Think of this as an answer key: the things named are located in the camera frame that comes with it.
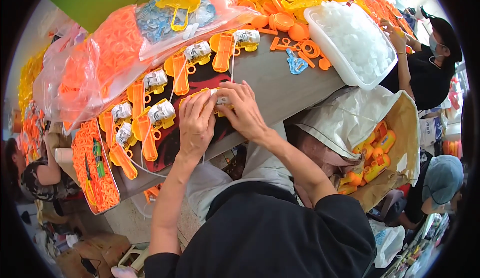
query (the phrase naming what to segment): sack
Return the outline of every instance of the sack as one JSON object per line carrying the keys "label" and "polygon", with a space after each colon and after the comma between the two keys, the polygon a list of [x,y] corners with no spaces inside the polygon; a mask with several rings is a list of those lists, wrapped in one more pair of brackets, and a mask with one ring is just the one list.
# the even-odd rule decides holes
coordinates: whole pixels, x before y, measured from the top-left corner
{"label": "sack", "polygon": [[386,268],[397,253],[402,250],[405,228],[403,226],[386,227],[385,223],[377,222],[374,219],[369,219],[368,222],[377,245],[377,257],[375,257],[374,261],[375,267]]}
{"label": "sack", "polygon": [[420,173],[420,127],[417,106],[403,90],[391,93],[382,86],[368,91],[358,87],[341,89],[313,107],[297,124],[341,156],[360,159],[353,148],[365,141],[383,119],[397,141],[388,153],[391,165],[375,180],[350,196],[365,212],[386,194],[406,183],[415,185]]}

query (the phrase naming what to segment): hand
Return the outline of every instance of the hand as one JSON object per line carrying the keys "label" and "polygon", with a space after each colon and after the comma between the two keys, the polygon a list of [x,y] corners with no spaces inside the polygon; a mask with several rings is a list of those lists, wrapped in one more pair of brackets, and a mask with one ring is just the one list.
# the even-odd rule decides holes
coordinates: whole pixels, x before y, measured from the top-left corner
{"label": "hand", "polygon": [[395,47],[397,53],[406,53],[407,52],[407,38],[405,36],[401,37],[393,28],[391,22],[382,18],[380,24],[384,28],[383,30],[390,35],[390,41]]}
{"label": "hand", "polygon": [[226,96],[234,106],[235,112],[224,105],[218,105],[219,111],[225,114],[232,126],[248,140],[263,144],[265,136],[270,131],[258,110],[255,93],[247,82],[234,84],[231,82],[220,83],[221,89],[217,96]]}
{"label": "hand", "polygon": [[213,109],[217,96],[211,91],[188,96],[180,106],[180,151],[177,156],[200,160],[212,141],[215,127]]}

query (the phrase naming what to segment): clear plastic bag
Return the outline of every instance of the clear plastic bag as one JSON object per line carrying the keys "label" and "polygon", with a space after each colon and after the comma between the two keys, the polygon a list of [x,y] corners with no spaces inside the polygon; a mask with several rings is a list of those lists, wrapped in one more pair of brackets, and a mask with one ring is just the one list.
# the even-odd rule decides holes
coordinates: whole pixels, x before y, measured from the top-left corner
{"label": "clear plastic bag", "polygon": [[55,53],[33,84],[33,98],[52,121],[92,119],[150,65],[140,61],[143,38],[136,5],[114,11],[86,40]]}
{"label": "clear plastic bag", "polygon": [[[237,0],[200,0],[198,8],[188,14],[187,9],[179,8],[175,14],[173,7],[160,8],[156,5],[159,1],[150,0],[136,10],[137,25],[144,37],[141,60],[150,57],[165,60],[185,45],[208,40],[215,33],[238,29],[261,15],[238,6]],[[174,30],[172,21],[177,29],[185,28]]]}

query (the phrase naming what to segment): orange plastic rod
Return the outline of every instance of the orange plastic rod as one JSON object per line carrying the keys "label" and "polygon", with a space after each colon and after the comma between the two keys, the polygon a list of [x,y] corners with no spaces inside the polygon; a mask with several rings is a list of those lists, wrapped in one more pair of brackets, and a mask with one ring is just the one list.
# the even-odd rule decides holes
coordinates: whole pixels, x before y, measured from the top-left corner
{"label": "orange plastic rod", "polygon": [[159,153],[155,147],[152,124],[150,123],[148,115],[138,118],[138,129],[140,131],[141,141],[143,142],[143,155],[145,156],[145,159],[148,161],[155,161],[159,157]]}
{"label": "orange plastic rod", "polygon": [[132,162],[127,157],[127,153],[123,148],[119,145],[119,143],[114,143],[110,149],[110,152],[115,156],[118,163],[120,163],[125,175],[130,179],[133,180],[137,177],[138,171],[132,164]]}
{"label": "orange plastic rod", "polygon": [[133,102],[131,116],[136,119],[145,110],[145,85],[144,81],[137,81],[133,84]]}
{"label": "orange plastic rod", "polygon": [[309,57],[307,57],[302,51],[299,51],[298,52],[298,55],[300,56],[300,58],[304,59],[305,61],[307,61],[308,65],[310,65],[312,68],[315,68],[315,63],[313,63]]}
{"label": "orange plastic rod", "polygon": [[177,79],[175,83],[175,94],[178,96],[185,95],[190,91],[188,84],[188,72],[185,66],[186,57],[182,53],[173,56],[173,75]]}
{"label": "orange plastic rod", "polygon": [[278,36],[279,32],[271,29],[257,29],[260,33]]}
{"label": "orange plastic rod", "polygon": [[271,51],[274,51],[277,48],[277,45],[278,45],[279,41],[280,41],[280,37],[273,38],[272,45],[270,45],[270,50]]}
{"label": "orange plastic rod", "polygon": [[230,67],[230,56],[232,55],[233,34],[222,33],[218,41],[218,51],[213,58],[213,69],[217,72],[225,72]]}
{"label": "orange plastic rod", "polygon": [[105,122],[106,145],[111,148],[113,142],[113,134],[115,132],[115,122],[113,121],[113,114],[111,111],[105,112],[103,115]]}

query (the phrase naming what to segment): table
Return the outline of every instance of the table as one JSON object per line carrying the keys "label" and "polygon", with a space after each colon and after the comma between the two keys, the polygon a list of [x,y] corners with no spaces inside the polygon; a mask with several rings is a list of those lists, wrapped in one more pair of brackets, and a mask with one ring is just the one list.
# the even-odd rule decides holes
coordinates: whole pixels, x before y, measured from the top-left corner
{"label": "table", "polygon": [[[281,39],[288,37],[288,34],[279,32],[278,36],[281,43]],[[330,94],[345,86],[333,67],[327,71],[318,67],[318,58],[313,60],[315,68],[308,67],[300,75],[291,74],[287,53],[281,50],[270,51],[273,39],[273,35],[261,34],[260,45],[256,51],[249,53],[242,50],[240,56],[235,57],[233,77],[237,82],[245,80],[250,84],[255,92],[260,112],[268,126],[275,125],[326,99]],[[238,132],[234,132],[217,143],[212,143],[205,154],[205,160],[222,154],[243,141],[245,138]],[[141,167],[140,145],[135,145],[131,150],[133,161],[137,163],[135,165],[138,169],[137,178],[128,179],[121,167],[112,169],[120,190],[121,200],[132,197],[165,180],[164,177],[150,173]],[[166,167],[157,174],[166,176],[169,171],[170,167]]]}

